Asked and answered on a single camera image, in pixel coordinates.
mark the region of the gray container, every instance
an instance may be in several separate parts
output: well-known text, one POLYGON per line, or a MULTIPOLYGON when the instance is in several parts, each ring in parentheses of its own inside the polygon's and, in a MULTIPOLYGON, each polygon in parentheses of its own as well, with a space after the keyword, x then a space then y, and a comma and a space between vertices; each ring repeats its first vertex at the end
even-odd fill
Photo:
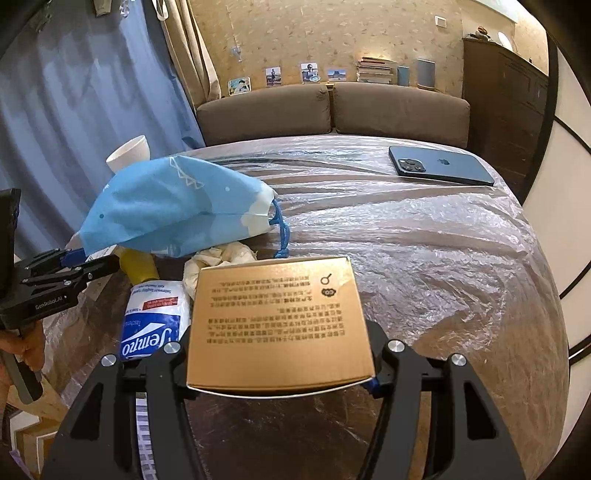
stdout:
POLYGON ((420 88, 435 89, 435 62, 417 59, 417 84, 420 88))

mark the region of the book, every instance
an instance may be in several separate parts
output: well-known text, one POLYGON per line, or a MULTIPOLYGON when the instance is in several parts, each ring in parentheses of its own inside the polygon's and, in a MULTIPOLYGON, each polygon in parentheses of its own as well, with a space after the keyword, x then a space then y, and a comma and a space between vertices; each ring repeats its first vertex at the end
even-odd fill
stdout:
POLYGON ((366 63, 364 61, 357 62, 358 68, 367 68, 367 69, 388 69, 392 70, 390 67, 387 67, 385 63, 376 64, 376 63, 366 63))
POLYGON ((390 84, 393 81, 393 77, 391 75, 382 75, 380 77, 372 77, 372 76, 364 76, 363 74, 357 74, 357 81, 358 82, 365 82, 365 83, 386 83, 390 84))
POLYGON ((396 62, 393 60, 387 60, 387 59, 377 59, 375 57, 361 57, 362 62, 367 62, 367 63, 375 63, 377 65, 383 64, 386 65, 390 68, 393 68, 396 66, 396 62))
POLYGON ((382 83, 385 85, 392 85, 392 80, 387 79, 357 79, 358 82, 362 83, 382 83))
POLYGON ((376 75, 392 75, 392 69, 357 69, 358 73, 375 73, 376 75))

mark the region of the wooden cabinet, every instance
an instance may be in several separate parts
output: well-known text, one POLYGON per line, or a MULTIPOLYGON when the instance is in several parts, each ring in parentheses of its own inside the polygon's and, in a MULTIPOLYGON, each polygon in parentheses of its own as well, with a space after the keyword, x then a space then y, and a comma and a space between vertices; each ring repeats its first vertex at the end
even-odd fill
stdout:
POLYGON ((468 150, 519 194, 532 167, 548 77, 503 46, 464 38, 463 97, 470 104, 468 150))

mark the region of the screw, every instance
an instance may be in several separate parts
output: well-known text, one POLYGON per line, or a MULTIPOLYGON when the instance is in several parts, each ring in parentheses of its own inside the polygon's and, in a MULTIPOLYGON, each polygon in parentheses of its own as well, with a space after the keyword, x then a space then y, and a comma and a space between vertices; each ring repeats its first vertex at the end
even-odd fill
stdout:
POLYGON ((169 342, 166 345, 164 345, 164 351, 169 355, 172 355, 173 353, 177 353, 180 349, 181 349, 181 344, 178 342, 169 342))
POLYGON ((390 340, 388 342, 388 349, 391 352, 400 353, 404 350, 404 343, 402 343, 400 340, 390 340))
POLYGON ((461 353, 454 353, 452 355, 452 363, 454 365, 457 365, 459 367, 463 367, 464 365, 466 365, 466 362, 468 360, 466 360, 466 357, 463 356, 461 353))
POLYGON ((103 358, 100 359, 100 364, 103 367, 112 367, 117 362, 117 357, 112 353, 109 355, 105 355, 103 358))

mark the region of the crumpled plastic bag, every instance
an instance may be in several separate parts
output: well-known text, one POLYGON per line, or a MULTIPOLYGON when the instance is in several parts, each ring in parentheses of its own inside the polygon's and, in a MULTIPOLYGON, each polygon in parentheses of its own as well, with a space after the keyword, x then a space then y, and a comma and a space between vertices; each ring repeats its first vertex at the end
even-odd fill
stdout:
POLYGON ((218 245, 201 250, 193 255, 184 266, 183 286, 187 294, 195 300, 195 290, 199 272, 204 267, 215 267, 256 261, 256 254, 240 242, 218 245))

